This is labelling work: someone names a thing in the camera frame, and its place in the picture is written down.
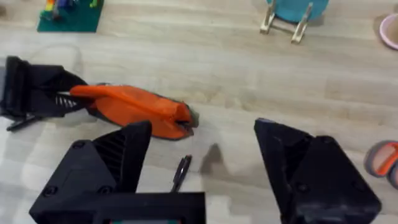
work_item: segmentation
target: pen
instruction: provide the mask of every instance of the pen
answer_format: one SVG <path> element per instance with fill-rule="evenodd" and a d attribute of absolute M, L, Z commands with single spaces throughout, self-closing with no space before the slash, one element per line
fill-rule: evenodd
<path fill-rule="evenodd" d="M 177 167 L 177 171 L 175 172 L 173 179 L 173 187 L 171 192 L 178 192 L 184 181 L 185 176 L 187 175 L 189 165 L 191 164 L 192 155 L 187 155 L 181 159 L 180 164 Z"/>

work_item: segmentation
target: black plastic part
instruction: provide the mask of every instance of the black plastic part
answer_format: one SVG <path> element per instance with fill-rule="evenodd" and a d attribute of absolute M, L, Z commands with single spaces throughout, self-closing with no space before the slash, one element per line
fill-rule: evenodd
<path fill-rule="evenodd" d="M 87 104 L 87 99 L 65 93 L 86 82 L 59 65 L 31 65 L 8 57 L 3 79 L 0 115 L 13 121 L 24 122 L 31 116 L 62 117 Z"/>
<path fill-rule="evenodd" d="M 136 194 L 151 132 L 143 121 L 73 143 L 30 209 L 32 218 L 38 224 L 206 223 L 204 193 Z"/>
<path fill-rule="evenodd" d="M 187 175 L 187 172 L 189 170 L 191 160 L 192 155 L 187 155 L 181 159 L 180 163 L 178 164 L 177 171 L 175 171 L 175 175 L 173 178 L 174 184 L 171 192 L 178 192 L 180 190 L 182 182 L 184 181 L 185 176 Z"/>
<path fill-rule="evenodd" d="M 266 119 L 254 126 L 283 224 L 368 224 L 381 203 L 338 143 Z"/>

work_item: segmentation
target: wooden floor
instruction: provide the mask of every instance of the wooden floor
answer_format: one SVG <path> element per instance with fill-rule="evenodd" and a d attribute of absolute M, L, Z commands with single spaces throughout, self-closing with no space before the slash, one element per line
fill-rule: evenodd
<path fill-rule="evenodd" d="M 377 24 L 395 0 L 332 0 L 301 45 L 259 33 L 265 0 L 107 0 L 96 34 L 39 34 L 44 0 L 0 0 L 0 57 L 61 64 L 90 83 L 122 83 L 187 102 L 195 135 L 153 139 L 139 192 L 165 192 L 180 158 L 193 154 L 183 191 L 206 192 L 214 224 L 280 223 L 253 131 L 258 117 L 335 137 L 381 199 L 374 223 L 398 223 L 398 191 L 363 169 L 376 142 L 398 139 L 398 53 Z M 27 211 L 77 139 L 116 127 L 84 111 L 5 131 L 0 119 L 0 220 L 33 223 Z"/>

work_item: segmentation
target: light wood surface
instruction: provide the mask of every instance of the light wood surface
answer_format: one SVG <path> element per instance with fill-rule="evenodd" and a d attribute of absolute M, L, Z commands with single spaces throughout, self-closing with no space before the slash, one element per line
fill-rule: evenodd
<path fill-rule="evenodd" d="M 208 223 L 280 223 L 253 131 L 263 117 L 335 137 L 383 203 L 374 223 L 398 223 L 398 191 L 362 164 L 374 143 L 398 139 L 398 53 L 375 34 L 395 0 L 332 0 L 300 45 L 259 33 L 265 0 L 107 0 L 96 34 L 39 34 L 44 0 L 0 4 L 0 57 L 61 64 L 200 113 L 193 137 L 152 139 L 139 192 L 168 191 L 193 154 L 182 190 L 206 191 Z M 74 140 L 116 129 L 84 111 L 15 134 L 8 124 L 0 119 L 0 222 L 18 224 L 33 223 L 27 211 Z"/>

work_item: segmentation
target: green mat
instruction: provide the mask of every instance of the green mat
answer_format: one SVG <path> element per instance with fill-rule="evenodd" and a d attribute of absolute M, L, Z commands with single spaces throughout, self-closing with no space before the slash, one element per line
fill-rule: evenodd
<path fill-rule="evenodd" d="M 90 8 L 91 0 L 79 0 L 70 9 L 58 9 L 60 19 L 51 20 L 52 12 L 45 11 L 40 17 L 37 32 L 96 32 L 104 0 L 98 0 Z"/>

